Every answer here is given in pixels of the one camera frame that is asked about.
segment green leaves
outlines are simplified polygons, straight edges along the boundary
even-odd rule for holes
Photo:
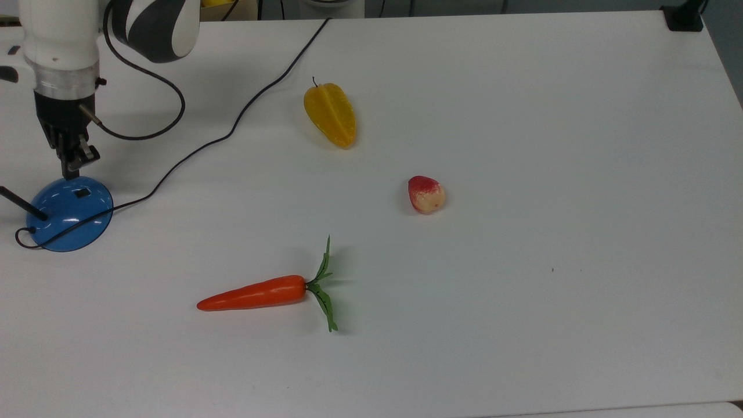
[[[325,253],[322,255],[322,263],[320,268],[315,274],[315,278],[308,284],[317,283],[332,273],[325,273],[328,270],[328,264],[330,263],[330,235],[328,235],[328,244],[325,245]]]
[[[338,326],[333,321],[333,304],[330,301],[330,296],[328,296],[327,293],[325,293],[322,288],[320,287],[319,282],[326,278],[327,276],[333,274],[331,272],[328,272],[328,264],[330,263],[330,236],[328,235],[328,244],[325,246],[325,253],[322,255],[322,262],[320,263],[320,268],[317,270],[317,274],[315,275],[315,278],[312,279],[312,281],[307,283],[307,290],[309,292],[312,292],[313,295],[317,298],[317,301],[320,304],[320,307],[322,308],[322,312],[325,313],[325,316],[328,318],[328,331],[333,332],[335,329],[338,330]]]
[[[315,295],[320,307],[322,308],[322,312],[325,313],[325,316],[328,318],[328,331],[333,332],[334,329],[337,331],[338,326],[335,324],[335,321],[333,321],[333,303],[330,300],[330,296],[328,296],[328,294],[325,293],[317,283],[307,286],[307,290]]]

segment black stripe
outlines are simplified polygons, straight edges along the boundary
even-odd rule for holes
[[[113,0],[111,4],[111,29],[114,36],[124,45],[129,45],[126,40],[126,17],[132,8],[133,0]]]
[[[10,81],[11,83],[17,83],[18,72],[13,67],[6,67],[5,65],[0,66],[0,80]]]
[[[155,0],[134,21],[129,46],[152,62],[171,62],[175,54],[172,35],[186,0]]]

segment carrot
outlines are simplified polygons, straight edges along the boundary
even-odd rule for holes
[[[328,318],[328,331],[338,330],[333,322],[333,306],[330,297],[320,288],[319,282],[331,275],[328,272],[330,262],[330,237],[322,255],[322,263],[315,278],[305,282],[305,278],[296,274],[277,277],[261,283],[254,283],[240,289],[230,290],[211,298],[206,298],[196,304],[196,308],[202,311],[224,311],[228,309],[255,309],[268,306],[287,305],[300,302],[309,291],[317,298],[317,301]]]

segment white table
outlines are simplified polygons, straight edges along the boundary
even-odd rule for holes
[[[83,174],[116,203],[227,132],[319,21],[204,24],[148,65],[189,107],[109,138]],[[3,30],[0,36],[18,32]],[[144,134],[167,87],[101,58],[98,115]],[[302,96],[342,86],[334,148]],[[59,177],[30,91],[0,86],[0,179]],[[660,12],[331,21],[235,136],[69,254],[18,247],[0,202],[3,417],[479,417],[743,398],[743,112],[706,31]],[[449,201],[430,216],[406,180]],[[283,274],[314,300],[199,312]]]

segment blue base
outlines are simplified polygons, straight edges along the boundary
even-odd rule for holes
[[[103,184],[89,177],[78,177],[69,181],[59,179],[49,184],[33,198],[31,204],[49,216],[45,221],[31,214],[26,216],[26,226],[36,229],[31,234],[33,241],[48,250],[65,252],[95,241],[108,227],[111,213],[75,228],[48,244],[45,242],[79,221],[111,209],[114,200]]]

